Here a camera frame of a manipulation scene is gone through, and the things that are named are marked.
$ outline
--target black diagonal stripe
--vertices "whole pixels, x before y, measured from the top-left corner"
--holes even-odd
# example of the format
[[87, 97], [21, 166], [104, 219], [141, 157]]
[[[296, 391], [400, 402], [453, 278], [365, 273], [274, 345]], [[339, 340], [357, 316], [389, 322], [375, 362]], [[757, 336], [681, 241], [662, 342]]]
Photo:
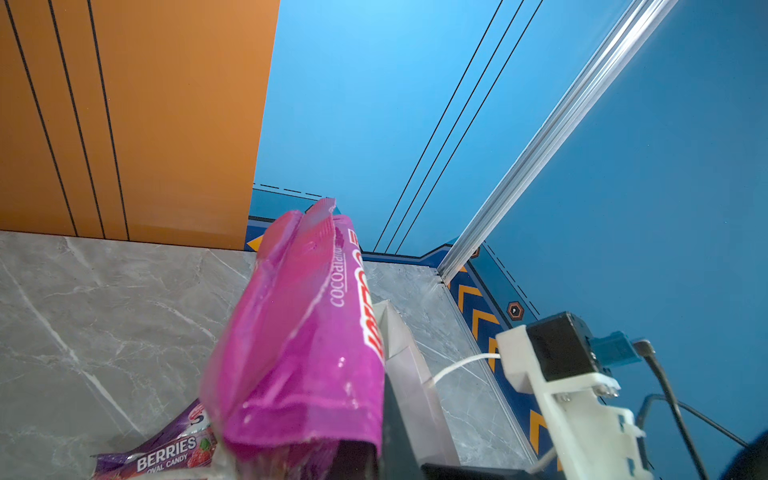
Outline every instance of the black diagonal stripe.
[[53, 153], [53, 147], [51, 146], [51, 138], [48, 136], [48, 129], [45, 127], [45, 119], [43, 118], [43, 112], [40, 109], [40, 102], [38, 101], [38, 94], [35, 92], [35, 85], [32, 83], [32, 76], [29, 74], [29, 66], [27, 65], [27, 58], [24, 55], [24, 49], [22, 48], [22, 41], [18, 37], [18, 31], [16, 30], [16, 23], [13, 21], [13, 14], [11, 13], [11, 6], [8, 4], [8, 0], [5, 0], [5, 10], [8, 12], [8, 20], [11, 21], [11, 28], [13, 28], [13, 35], [16, 37], [16, 45], [18, 46], [18, 53], [22, 57], [22, 63], [24, 64], [24, 70], [27, 72], [27, 80], [29, 81], [29, 88], [32, 90], [32, 97], [35, 99], [35, 107], [38, 109], [38, 116], [40, 117], [40, 124], [43, 127], [43, 133], [45, 134], [45, 141], [48, 142], [48, 150], [51, 152], [51, 159], [53, 160], [53, 167], [56, 170], [56, 176], [58, 177], [58, 184], [61, 185], [61, 194], [64, 195], [64, 203], [67, 205], [67, 212], [69, 212], [69, 220], [72, 222], [72, 229], [74, 235], [79, 237], [78, 228], [74, 225], [74, 217], [72, 216], [72, 209], [69, 207], [69, 199], [67, 198], [67, 192], [64, 189], [64, 182], [61, 181], [61, 172], [58, 170], [58, 163], [56, 162], [56, 155]]
[[114, 172], [118, 176], [118, 190], [120, 191], [120, 204], [123, 207], [123, 220], [125, 221], [125, 237], [130, 240], [131, 234], [128, 233], [128, 217], [125, 214], [125, 199], [123, 198], [123, 184], [120, 182], [120, 168], [118, 166], [118, 151], [114, 148], [114, 134], [112, 133], [112, 117], [109, 115], [109, 102], [107, 101], [107, 87], [104, 84], [104, 71], [101, 70], [101, 54], [98, 50], [98, 38], [96, 37], [96, 23], [94, 22], [94, 11], [91, 7], [91, 0], [88, 0], [88, 14], [91, 16], [91, 30], [94, 34], [94, 47], [96, 49], [96, 62], [98, 63], [98, 74], [101, 78], [101, 93], [104, 95], [104, 109], [107, 111], [107, 126], [109, 127], [109, 139], [112, 142], [112, 157], [114, 158]]
[[78, 115], [78, 106], [74, 102], [74, 92], [72, 83], [69, 81], [69, 70], [67, 69], [67, 60], [64, 58], [64, 48], [61, 46], [61, 36], [58, 34], [58, 24], [56, 23], [56, 14], [53, 11], [53, 1], [48, 0], [48, 7], [51, 9], [51, 20], [53, 20], [53, 29], [56, 32], [56, 41], [58, 42], [58, 51], [61, 54], [61, 64], [64, 66], [64, 76], [67, 78], [67, 87], [69, 88], [69, 98], [72, 100], [72, 110], [74, 111], [74, 121], [78, 124], [78, 133], [80, 134], [80, 145], [83, 148], [83, 158], [85, 159], [85, 168], [88, 170], [88, 179], [91, 181], [91, 191], [94, 194], [94, 203], [96, 203], [96, 214], [98, 223], [101, 226], [101, 237], [106, 239], [104, 233], [104, 222], [101, 221], [101, 209], [98, 207], [98, 198], [96, 197], [96, 186], [94, 185], [94, 176], [91, 173], [91, 163], [88, 161], [88, 152], [85, 149], [85, 140], [83, 139], [83, 129], [80, 126], [80, 115]]
[[523, 6], [523, 2], [524, 1], [525, 0], [522, 0], [520, 2], [520, 5], [518, 5], [518, 9], [515, 10], [515, 14], [512, 16], [512, 20], [509, 21], [509, 24], [507, 25], [507, 29], [504, 30], [504, 34], [499, 39], [498, 44], [496, 45], [496, 48], [494, 49], [493, 53], [491, 54], [491, 57], [488, 59], [488, 63], [485, 64], [485, 68], [483, 68], [483, 71], [480, 74], [480, 78], [478, 78], [477, 83], [475, 83], [475, 87], [472, 89], [472, 93], [469, 94], [469, 97], [467, 98], [467, 101], [464, 102], [464, 107], [462, 108], [462, 111], [459, 112], [458, 117], [456, 117], [456, 121], [453, 122], [453, 127], [451, 127], [451, 131], [448, 132], [448, 136], [445, 137], [445, 141], [442, 142], [442, 146], [440, 147], [440, 150], [437, 152], [437, 155], [435, 155], [435, 160], [433, 160], [432, 161], [432, 165], [429, 166], [429, 170], [427, 170], [427, 174], [424, 176], [424, 180], [422, 180], [422, 184], [419, 185], [419, 189], [416, 191], [416, 195], [414, 195], [413, 198], [411, 199], [411, 204], [408, 205], [408, 209], [406, 210], [405, 214], [403, 214], [402, 219], [400, 219], [400, 224], [395, 229], [395, 233], [392, 235], [392, 239], [390, 239], [389, 243], [387, 244], [386, 248], [384, 249], [384, 252], [389, 250], [389, 248], [392, 246], [392, 242], [395, 241], [395, 237], [397, 237], [397, 233], [400, 231], [400, 227], [402, 227], [402, 223], [404, 221], [406, 221], [406, 217], [408, 216], [408, 212], [411, 211], [411, 208], [413, 207], [413, 204], [416, 202], [416, 198], [419, 196], [419, 192], [422, 191], [422, 188], [424, 187], [424, 183], [426, 183], [426, 181], [427, 181], [427, 177], [429, 177], [429, 174], [432, 172], [432, 168], [435, 167], [435, 164], [437, 163], [437, 159], [440, 157], [440, 154], [442, 153], [442, 149], [445, 148], [445, 144], [448, 143], [448, 139], [451, 137], [451, 134], [453, 133], [453, 129], [456, 128], [456, 125], [458, 124], [458, 121], [462, 118], [462, 115], [464, 114], [464, 110], [466, 110], [467, 105], [469, 105], [469, 101], [472, 99], [472, 95], [474, 95], [475, 91], [478, 89], [478, 86], [480, 85], [480, 82], [482, 81], [483, 77], [485, 76], [485, 72], [488, 70], [488, 67], [491, 66], [491, 62], [493, 61], [494, 57], [496, 56], [496, 52], [498, 51], [498, 48], [502, 46], [502, 42], [504, 41], [504, 38], [507, 36], [507, 32], [509, 31], [509, 28], [512, 26], [512, 22], [514, 22], [515, 18], [517, 18], [518, 12], [520, 12], [520, 8]]
[[419, 168], [419, 164], [422, 163], [422, 159], [424, 158], [424, 154], [427, 152], [427, 148], [429, 147], [429, 144], [432, 143], [432, 139], [435, 137], [435, 133], [437, 133], [437, 129], [440, 126], [440, 123], [442, 122], [442, 119], [445, 116], [445, 113], [448, 111], [448, 107], [451, 106], [451, 102], [453, 101], [453, 98], [456, 96], [456, 92], [458, 91], [458, 87], [462, 84], [462, 81], [464, 80], [465, 75], [467, 75], [467, 71], [469, 70], [469, 65], [472, 64], [472, 60], [475, 60], [475, 55], [477, 55], [478, 50], [480, 49], [480, 45], [482, 44], [482, 41], [485, 39], [485, 34], [488, 33], [488, 30], [491, 27], [491, 24], [493, 23], [493, 19], [496, 18], [496, 14], [498, 13], [498, 10], [501, 8], [502, 3], [504, 3], [504, 0], [501, 0], [498, 3], [498, 7], [496, 7], [496, 11], [493, 12], [493, 16], [491, 17], [491, 21], [488, 22], [488, 26], [485, 27], [485, 31], [482, 34], [482, 37], [480, 37], [480, 42], [478, 42], [478, 46], [475, 48], [475, 53], [472, 54], [472, 57], [469, 59], [469, 63], [467, 64], [467, 67], [464, 69], [464, 73], [462, 73], [462, 77], [458, 80], [458, 84], [456, 84], [456, 88], [453, 91], [453, 94], [451, 95], [451, 99], [448, 100], [448, 104], [445, 106], [445, 110], [442, 111], [442, 115], [440, 115], [440, 120], [437, 121], [437, 125], [435, 125], [435, 130], [432, 131], [432, 135], [429, 136], [429, 140], [427, 141], [427, 145], [424, 146], [424, 151], [422, 151], [421, 157], [419, 157], [419, 161], [416, 162], [416, 166], [413, 168], [413, 172], [411, 172], [411, 176], [408, 178], [408, 181], [406, 182], [406, 185], [402, 189], [402, 193], [400, 194], [400, 198], [397, 199], [397, 203], [395, 204], [395, 208], [392, 209], [392, 213], [389, 215], [389, 219], [386, 221], [386, 225], [384, 226], [384, 229], [382, 230], [382, 234], [379, 235], [379, 239], [376, 241], [376, 245], [373, 247], [373, 251], [376, 251], [376, 248], [379, 247], [379, 242], [382, 241], [382, 237], [384, 237], [384, 232], [386, 232], [386, 228], [389, 226], [389, 222], [392, 221], [392, 217], [395, 215], [395, 211], [397, 210], [397, 207], [400, 205], [400, 201], [402, 200], [402, 196], [406, 194], [406, 190], [408, 189], [408, 186], [411, 184], [411, 180], [413, 180], [413, 175], [416, 173], [416, 169]]
[[413, 217], [413, 221], [411, 222], [411, 226], [408, 227], [408, 231], [406, 232], [406, 235], [403, 236], [402, 240], [400, 241], [400, 245], [398, 245], [397, 250], [395, 250], [395, 253], [400, 251], [400, 247], [402, 247], [402, 243], [406, 241], [406, 237], [409, 233], [411, 233], [411, 229], [413, 228], [413, 224], [416, 223], [416, 219], [419, 218], [419, 215], [421, 214], [422, 210], [424, 210], [424, 206], [427, 204], [427, 200], [429, 200], [429, 197], [432, 195], [432, 192], [435, 191], [435, 187], [437, 187], [437, 183], [440, 181], [440, 178], [442, 178], [442, 175], [445, 173], [445, 169], [448, 168], [448, 164], [451, 163], [451, 159], [453, 158], [454, 154], [458, 150], [458, 146], [462, 144], [462, 140], [464, 140], [464, 137], [466, 136], [467, 132], [469, 131], [469, 128], [472, 126], [472, 123], [475, 121], [475, 119], [478, 117], [478, 113], [480, 113], [480, 109], [485, 104], [485, 101], [488, 100], [488, 96], [491, 94], [491, 91], [493, 91], [493, 87], [496, 86], [496, 82], [498, 81], [498, 78], [502, 76], [502, 72], [504, 71], [504, 67], [507, 66], [507, 63], [509, 63], [509, 59], [512, 58], [512, 54], [515, 53], [515, 50], [517, 49], [518, 45], [520, 45], [520, 40], [523, 39], [523, 35], [525, 35], [525, 32], [528, 30], [528, 27], [531, 25], [531, 22], [533, 21], [533, 18], [536, 16], [536, 12], [538, 12], [539, 7], [541, 7], [541, 3], [543, 3], [544, 0], [541, 0], [538, 3], [538, 6], [536, 7], [536, 10], [534, 10], [533, 15], [531, 15], [531, 19], [528, 20], [528, 24], [523, 29], [523, 32], [520, 34], [520, 37], [518, 38], [517, 43], [515, 43], [515, 46], [512, 48], [512, 51], [509, 52], [509, 56], [507, 57], [507, 61], [504, 62], [504, 65], [502, 65], [502, 69], [498, 71], [498, 75], [496, 75], [496, 79], [493, 81], [493, 84], [491, 85], [491, 88], [488, 89], [488, 93], [485, 94], [485, 98], [482, 99], [482, 103], [478, 107], [478, 110], [475, 112], [475, 116], [472, 117], [472, 120], [469, 122], [469, 125], [467, 125], [466, 130], [464, 130], [464, 134], [462, 137], [458, 140], [458, 143], [456, 144], [456, 148], [453, 149], [453, 152], [451, 153], [451, 156], [448, 158], [448, 161], [445, 162], [445, 166], [442, 168], [442, 171], [440, 172], [440, 175], [437, 177], [437, 180], [435, 180], [435, 184], [432, 185], [432, 189], [429, 191], [429, 194], [427, 194], [427, 198], [424, 199], [424, 203], [422, 204], [422, 207], [419, 208], [419, 212], [416, 214], [415, 217]]

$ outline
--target silver metal trim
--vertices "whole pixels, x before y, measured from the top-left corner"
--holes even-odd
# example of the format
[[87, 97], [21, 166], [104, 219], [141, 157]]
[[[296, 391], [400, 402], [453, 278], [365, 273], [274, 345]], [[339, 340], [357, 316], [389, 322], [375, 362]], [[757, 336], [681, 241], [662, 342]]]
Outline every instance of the silver metal trim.
[[677, 0], [634, 0], [438, 266], [449, 282], [541, 172]]

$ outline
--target white cable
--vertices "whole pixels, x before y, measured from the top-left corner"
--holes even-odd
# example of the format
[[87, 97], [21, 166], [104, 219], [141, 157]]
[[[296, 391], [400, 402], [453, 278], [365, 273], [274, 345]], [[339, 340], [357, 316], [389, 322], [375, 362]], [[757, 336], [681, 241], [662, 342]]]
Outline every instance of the white cable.
[[525, 469], [525, 473], [539, 473], [543, 472], [547, 465], [549, 465], [554, 457], [558, 456], [558, 453], [554, 450], [554, 447], [547, 450], [547, 453], [543, 454], [541, 458], [535, 464]]
[[440, 370], [440, 372], [432, 377], [432, 381], [434, 383], [437, 383], [440, 381], [440, 379], [446, 375], [448, 375], [450, 372], [453, 372], [456, 369], [462, 368], [464, 365], [470, 362], [474, 362], [475, 360], [482, 360], [482, 359], [500, 359], [502, 356], [498, 353], [480, 353], [478, 355], [468, 356], [467, 358], [463, 360], [459, 360], [458, 362], [454, 363], [453, 365], [446, 366], [444, 369]]

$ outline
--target blue wall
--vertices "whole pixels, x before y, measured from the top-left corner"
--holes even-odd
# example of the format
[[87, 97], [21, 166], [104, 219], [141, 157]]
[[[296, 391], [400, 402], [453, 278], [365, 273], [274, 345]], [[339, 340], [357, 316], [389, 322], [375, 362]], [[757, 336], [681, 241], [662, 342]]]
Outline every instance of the blue wall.
[[[646, 336], [677, 396], [745, 439], [768, 429], [768, 7], [680, 0], [488, 238], [542, 316]], [[635, 411], [660, 388], [616, 369]], [[710, 474], [737, 446], [686, 417]], [[662, 478], [695, 478], [669, 409]]]
[[[423, 255], [463, 231], [628, 3], [543, 1], [398, 253]], [[525, 0], [520, 8], [390, 253], [537, 4]], [[336, 197], [362, 246], [373, 250], [497, 5], [498, 0], [283, 0], [255, 186]], [[519, 5], [503, 2], [377, 251], [389, 244]]]

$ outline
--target purple plastic package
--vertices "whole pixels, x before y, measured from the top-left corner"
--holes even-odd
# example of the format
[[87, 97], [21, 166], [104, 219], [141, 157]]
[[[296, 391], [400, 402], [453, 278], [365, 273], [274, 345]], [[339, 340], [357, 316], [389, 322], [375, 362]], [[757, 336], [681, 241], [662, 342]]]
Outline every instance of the purple plastic package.
[[118, 480], [142, 475], [207, 467], [216, 451], [210, 419], [199, 400], [192, 402], [157, 435], [129, 452], [96, 455], [92, 480]]
[[[282, 263], [271, 278], [254, 274], [247, 293], [263, 290], [263, 296], [243, 295], [229, 336], [217, 344], [237, 368], [242, 359], [233, 358], [225, 338], [250, 342], [257, 353], [277, 352], [251, 358], [258, 370], [269, 365], [266, 372], [255, 385], [240, 388], [223, 385], [223, 378], [233, 378], [223, 375], [227, 362], [212, 360], [204, 375], [201, 400], [220, 413], [213, 417], [214, 429], [237, 457], [244, 478], [264, 472], [271, 478], [323, 478], [339, 440], [381, 449], [382, 341], [352, 222], [332, 217], [334, 207], [333, 200], [321, 200], [301, 219], [296, 235], [286, 241], [290, 245], [274, 244], [285, 249]], [[259, 262], [256, 273], [261, 267]], [[272, 323], [281, 329], [265, 336], [264, 324]], [[248, 394], [234, 396], [231, 405], [209, 406], [209, 400], [222, 398], [211, 390], [222, 386]]]

